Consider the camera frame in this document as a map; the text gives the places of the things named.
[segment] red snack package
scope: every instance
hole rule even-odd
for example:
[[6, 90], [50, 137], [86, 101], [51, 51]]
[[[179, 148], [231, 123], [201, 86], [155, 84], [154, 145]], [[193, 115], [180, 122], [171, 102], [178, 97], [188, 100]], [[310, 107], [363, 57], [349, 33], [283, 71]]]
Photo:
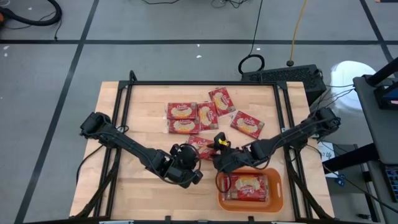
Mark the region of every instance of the red snack package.
[[216, 105], [218, 116], [222, 116], [236, 110], [225, 87], [210, 91], [209, 95]]
[[223, 189], [226, 200], [244, 200], [265, 202], [268, 199], [268, 180], [263, 174], [231, 174], [231, 182], [227, 175], [223, 177]]
[[200, 125], [197, 120], [170, 120], [169, 133], [199, 134]]
[[213, 158], [211, 158], [211, 155], [216, 154], [216, 151], [212, 148], [206, 147], [207, 145], [214, 143], [213, 141], [204, 138], [199, 138], [196, 136], [189, 136], [187, 143], [191, 144], [192, 146], [195, 146], [195, 148], [198, 149], [200, 154], [200, 159], [209, 160], [209, 161], [213, 160]]
[[258, 139], [261, 129], [264, 127], [264, 122], [261, 122], [242, 111], [238, 111], [232, 120], [231, 127], [247, 134], [248, 136]]
[[196, 119], [196, 103], [168, 103], [167, 119]]
[[216, 105], [213, 102], [198, 104], [200, 131], [218, 129]]

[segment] snack package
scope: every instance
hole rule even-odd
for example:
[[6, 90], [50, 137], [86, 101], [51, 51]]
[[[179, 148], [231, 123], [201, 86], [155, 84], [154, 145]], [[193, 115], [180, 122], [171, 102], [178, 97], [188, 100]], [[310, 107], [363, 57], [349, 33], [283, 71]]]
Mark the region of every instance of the snack package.
[[218, 116], [222, 116], [236, 110], [225, 87], [210, 91], [209, 95], [216, 105]]
[[268, 201], [268, 179], [264, 174], [237, 174], [223, 176], [222, 190], [230, 189], [224, 194], [224, 200], [244, 200], [253, 202]]
[[216, 154], [216, 151], [212, 148], [206, 147], [207, 145], [213, 143], [213, 141], [204, 138], [199, 138], [196, 136], [189, 136], [187, 143], [191, 144], [192, 146], [195, 146], [195, 148], [198, 149], [200, 154], [200, 159], [208, 161], [213, 160], [213, 158], [211, 158], [211, 155]]
[[169, 120], [169, 133], [199, 134], [199, 131], [200, 131], [200, 125], [197, 119]]
[[167, 119], [196, 119], [196, 103], [168, 103]]
[[198, 117], [200, 131], [218, 129], [217, 110], [214, 102], [199, 103]]
[[241, 131], [248, 136], [258, 139], [264, 122], [238, 111], [231, 122], [231, 127]]

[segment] gray floor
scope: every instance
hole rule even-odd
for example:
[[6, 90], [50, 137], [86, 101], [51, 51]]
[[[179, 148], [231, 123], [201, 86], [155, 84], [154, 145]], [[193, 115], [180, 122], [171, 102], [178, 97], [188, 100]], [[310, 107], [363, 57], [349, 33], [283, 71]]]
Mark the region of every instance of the gray floor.
[[[139, 0], [58, 2], [63, 9], [60, 42], [47, 41], [53, 40], [56, 25], [0, 30], [1, 223], [16, 220], [40, 151], [46, 148], [43, 143], [51, 120], [57, 122], [52, 138], [47, 138], [51, 141], [42, 171], [28, 209], [20, 212], [19, 218], [25, 216], [25, 222], [68, 217], [75, 172], [86, 144], [78, 135], [78, 127], [94, 110], [102, 81], [126, 79], [130, 69], [139, 80], [239, 80], [237, 65], [250, 51], [260, 3], [249, 0], [239, 9], [230, 5], [214, 9], [210, 0], [153, 6]], [[85, 38], [86, 20], [97, 3]], [[266, 41], [255, 45], [254, 52], [265, 57], [266, 69], [285, 66], [302, 3], [264, 0], [257, 39]], [[398, 40], [398, 3], [366, 3], [384, 40]], [[34, 19], [53, 11], [43, 0], [11, 0], [8, 7]], [[6, 25], [23, 26], [16, 21]], [[148, 44], [142, 40], [163, 41]], [[192, 41], [171, 44], [165, 40]], [[247, 40], [247, 44], [222, 44], [224, 40]], [[324, 40], [317, 44], [297, 42], [294, 60], [296, 65], [316, 64], [324, 71], [326, 82], [336, 63], [354, 60], [378, 70], [389, 58], [360, 0], [308, 0], [297, 40]], [[359, 41], [346, 45], [345, 40]], [[398, 46], [388, 45], [388, 49], [393, 57], [398, 56]], [[258, 62], [249, 61], [244, 70], [258, 66]], [[70, 78], [68, 86], [65, 81]], [[68, 90], [64, 104], [60, 98], [63, 87]], [[61, 111], [56, 111], [57, 103], [63, 106]], [[354, 136], [348, 132], [349, 127], [342, 127], [329, 140], [360, 146], [371, 142], [366, 128]], [[355, 200], [364, 201], [364, 197], [332, 195], [336, 216], [361, 222], [355, 214], [368, 213], [367, 208]]]

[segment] wooden tabletop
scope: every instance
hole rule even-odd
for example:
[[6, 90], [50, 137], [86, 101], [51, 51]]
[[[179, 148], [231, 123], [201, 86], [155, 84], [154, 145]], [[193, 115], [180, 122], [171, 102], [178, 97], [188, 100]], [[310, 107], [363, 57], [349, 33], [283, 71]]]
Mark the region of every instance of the wooden tabletop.
[[[109, 116], [112, 115], [117, 86], [117, 82], [102, 83], [96, 111], [106, 113]], [[166, 104], [168, 102], [209, 101], [208, 92], [216, 87], [223, 86], [133, 86], [129, 116], [127, 117], [129, 131], [126, 134], [146, 147], [163, 149], [168, 152], [173, 144], [184, 143], [188, 139], [188, 135], [167, 133]], [[260, 139], [267, 139], [280, 134], [274, 92], [271, 86], [226, 87], [237, 110], [241, 110], [265, 123]], [[299, 82], [288, 83], [288, 88], [294, 121], [295, 124], [299, 124], [309, 114], [304, 88], [302, 83]], [[123, 110], [124, 96], [125, 94], [121, 101], [119, 122]], [[285, 103], [281, 91], [280, 98], [284, 109]], [[213, 139], [215, 134], [223, 131], [233, 146], [242, 146], [253, 141], [253, 138], [230, 128], [229, 120], [229, 116], [220, 117], [219, 130], [206, 131], [198, 136]], [[285, 109], [284, 121], [285, 125], [289, 126]], [[314, 140], [309, 140], [309, 145], [317, 147]], [[97, 141], [89, 140], [85, 156], [98, 146]], [[104, 149], [100, 150], [89, 158], [81, 168], [70, 215], [76, 215], [80, 212], [98, 188], [104, 152]], [[302, 150], [301, 155], [309, 191], [322, 208], [329, 215], [334, 216], [322, 161], [318, 152], [306, 147]], [[282, 149], [276, 150], [269, 167], [276, 169], [282, 178], [284, 206], [280, 212], [234, 213], [227, 212], [218, 205], [218, 192], [215, 186], [216, 170], [211, 162], [202, 162], [203, 178], [198, 185], [191, 185], [189, 188], [183, 189], [161, 181], [157, 176], [146, 171], [138, 158], [127, 151], [122, 151], [111, 218], [118, 220], [164, 220], [166, 215], [171, 215], [173, 220], [244, 221], [252, 215], [257, 221], [292, 221], [294, 214]], [[298, 188], [297, 192], [301, 216], [305, 217], [302, 195]], [[106, 192], [104, 193], [104, 203], [107, 201], [107, 197], [108, 193]], [[101, 214], [104, 214], [104, 210], [105, 206], [102, 206]]]

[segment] black metal frame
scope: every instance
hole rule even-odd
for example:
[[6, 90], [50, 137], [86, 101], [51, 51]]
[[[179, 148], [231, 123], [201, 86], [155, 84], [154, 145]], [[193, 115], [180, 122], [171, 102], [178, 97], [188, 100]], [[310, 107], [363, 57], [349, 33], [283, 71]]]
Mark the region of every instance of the black metal frame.
[[[277, 114], [278, 114], [278, 120], [279, 120], [279, 126], [281, 132], [285, 128], [284, 124], [284, 117], [282, 113], [282, 105], [280, 103], [280, 96], [279, 96], [279, 88], [282, 89], [283, 94], [284, 94], [284, 100], [285, 100], [285, 105], [286, 105], [286, 110], [287, 110], [287, 117], [289, 120], [289, 126], [293, 127], [294, 126], [294, 119], [293, 119], [293, 113], [292, 113], [292, 108], [290, 105], [290, 99], [289, 99], [289, 93], [287, 91], [287, 84], [286, 82], [235, 82], [235, 81], [227, 81], [227, 82], [218, 82], [218, 81], [211, 81], [211, 82], [206, 82], [206, 81], [137, 81], [137, 78], [134, 74], [134, 72], [130, 71], [130, 79], [128, 81], [119, 81], [118, 85], [118, 92], [116, 94], [116, 101], [114, 105], [114, 111], [113, 111], [113, 117], [112, 117], [112, 123], [116, 125], [117, 123], [117, 117], [120, 109], [120, 103], [121, 103], [121, 96], [123, 93], [123, 90], [126, 88], [127, 93], [126, 93], [126, 98], [124, 102], [124, 108], [123, 108], [123, 115], [122, 115], [122, 120], [121, 120], [121, 125], [124, 126], [127, 123], [127, 115], [130, 107], [130, 99], [131, 99], [131, 94], [132, 94], [132, 88], [134, 85], [264, 85], [264, 86], [272, 86], [274, 89], [274, 95], [275, 95], [275, 104], [276, 104], [276, 109], [277, 109]], [[100, 180], [100, 186], [101, 188], [107, 187], [107, 185], [104, 185], [106, 183], [106, 179], [111, 177], [111, 182], [110, 182], [110, 188], [109, 188], [109, 197], [108, 201], [106, 204], [106, 213], [105, 216], [100, 216], [100, 210], [101, 210], [101, 204], [102, 204], [102, 195], [103, 193], [100, 192], [101, 197], [98, 199], [97, 203], [95, 204], [95, 210], [93, 213], [93, 217], [87, 217], [87, 215], [90, 213], [90, 211], [85, 211], [85, 217], [71, 217], [69, 220], [54, 220], [54, 221], [48, 221], [46, 223], [48, 224], [53, 224], [53, 223], [95, 223], [99, 221], [110, 221], [111, 220], [111, 213], [112, 213], [112, 208], [113, 208], [113, 202], [114, 202], [114, 194], [116, 191], [116, 182], [117, 182], [117, 177], [118, 177], [118, 170], [119, 170], [119, 161], [121, 157], [121, 149], [117, 148], [116, 149], [116, 155], [115, 155], [115, 163], [113, 166], [117, 166], [117, 169], [115, 172], [112, 174], [108, 173], [108, 168], [109, 168], [109, 162], [111, 158], [111, 151], [113, 149], [107, 148], [105, 157], [104, 157], [104, 162], [103, 162], [103, 167], [102, 167], [102, 173], [101, 173], [101, 180]], [[290, 158], [290, 149], [289, 147], [285, 146], [284, 147], [284, 152], [285, 152], [285, 161], [286, 163], [291, 162]], [[302, 160], [300, 157], [299, 152], [295, 151], [295, 156], [296, 158], [296, 166], [297, 166], [297, 172], [298, 176], [300, 177], [300, 180], [306, 185], [305, 183], [305, 176], [304, 176], [304, 171], [303, 171], [303, 164]], [[290, 194], [292, 197], [292, 204], [293, 204], [293, 210], [294, 210], [294, 217], [296, 222], [305, 222], [305, 223], [347, 223], [347, 224], [355, 224], [355, 222], [344, 222], [344, 221], [337, 221], [337, 220], [325, 220], [325, 219], [313, 219], [312, 218], [312, 209], [305, 197], [303, 197], [303, 202], [305, 206], [305, 213], [306, 213], [306, 218], [302, 218], [300, 215], [300, 209], [299, 209], [299, 202], [297, 198], [297, 191], [295, 187], [295, 182], [293, 179], [289, 176], [289, 185], [290, 185]], [[161, 223], [161, 224], [179, 224], [179, 223], [192, 223], [192, 224], [197, 224], [197, 223], [206, 223], [206, 224], [255, 224], [255, 223], [263, 223], [263, 224], [271, 224], [275, 223], [273, 222], [255, 222], [254, 217], [248, 216], [248, 220], [246, 222], [225, 222], [225, 221], [201, 221], [201, 220], [190, 220], [190, 221], [172, 221], [170, 216], [166, 216], [165, 220], [134, 220], [134, 223]]]

